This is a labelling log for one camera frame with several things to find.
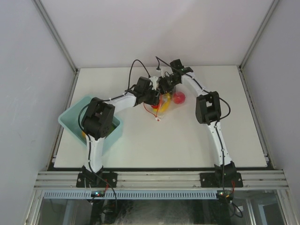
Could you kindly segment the clear zip top bag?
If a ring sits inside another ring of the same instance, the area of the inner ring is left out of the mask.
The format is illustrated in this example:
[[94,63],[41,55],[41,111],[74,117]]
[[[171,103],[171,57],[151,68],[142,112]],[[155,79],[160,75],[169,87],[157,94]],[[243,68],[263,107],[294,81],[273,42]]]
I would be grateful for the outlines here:
[[183,106],[186,99],[186,94],[175,87],[170,93],[160,95],[158,105],[147,105],[143,103],[143,107],[146,112],[154,116],[156,121],[161,121],[168,113]]

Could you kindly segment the fake green vegetable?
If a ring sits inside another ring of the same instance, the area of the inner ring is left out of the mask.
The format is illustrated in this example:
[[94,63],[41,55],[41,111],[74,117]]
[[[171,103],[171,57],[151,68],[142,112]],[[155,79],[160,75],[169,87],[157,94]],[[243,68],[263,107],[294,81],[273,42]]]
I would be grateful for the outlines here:
[[110,131],[112,132],[116,127],[114,125],[111,125]]

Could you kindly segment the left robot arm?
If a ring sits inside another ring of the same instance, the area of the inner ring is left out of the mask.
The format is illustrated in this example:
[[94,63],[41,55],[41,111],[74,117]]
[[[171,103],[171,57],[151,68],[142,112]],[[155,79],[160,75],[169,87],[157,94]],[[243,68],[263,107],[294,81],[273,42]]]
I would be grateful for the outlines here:
[[78,115],[80,129],[85,133],[87,154],[85,169],[90,173],[86,182],[96,188],[102,184],[103,176],[98,173],[103,169],[102,154],[104,140],[109,135],[115,113],[139,104],[157,105],[160,98],[159,78],[140,77],[137,84],[123,94],[107,100],[94,97]]

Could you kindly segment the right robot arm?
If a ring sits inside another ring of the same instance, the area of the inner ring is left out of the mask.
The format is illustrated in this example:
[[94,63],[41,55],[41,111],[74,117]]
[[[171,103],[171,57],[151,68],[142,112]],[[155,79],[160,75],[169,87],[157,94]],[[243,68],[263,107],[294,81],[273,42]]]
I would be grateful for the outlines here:
[[215,181],[221,187],[232,182],[232,175],[237,172],[229,155],[221,130],[221,120],[231,113],[230,105],[223,100],[217,91],[208,91],[197,80],[190,67],[182,65],[179,59],[166,63],[156,57],[159,63],[171,68],[170,75],[163,75],[158,80],[162,93],[171,92],[177,85],[184,85],[195,96],[195,116],[200,124],[206,125],[214,143]]

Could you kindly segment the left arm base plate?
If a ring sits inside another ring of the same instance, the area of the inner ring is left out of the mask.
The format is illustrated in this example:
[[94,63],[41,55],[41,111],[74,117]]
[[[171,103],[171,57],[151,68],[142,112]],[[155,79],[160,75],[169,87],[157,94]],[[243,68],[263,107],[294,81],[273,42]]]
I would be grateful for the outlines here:
[[76,181],[77,188],[105,188],[117,186],[118,174],[114,172],[104,172],[98,174],[79,173]]

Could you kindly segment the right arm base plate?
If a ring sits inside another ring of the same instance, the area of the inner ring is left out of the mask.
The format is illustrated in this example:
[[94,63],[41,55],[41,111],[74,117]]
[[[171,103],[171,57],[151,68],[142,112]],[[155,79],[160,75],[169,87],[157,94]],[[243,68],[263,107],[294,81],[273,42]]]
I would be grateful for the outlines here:
[[234,175],[217,176],[214,172],[202,172],[200,173],[201,187],[203,188],[242,188],[243,180],[240,173]]

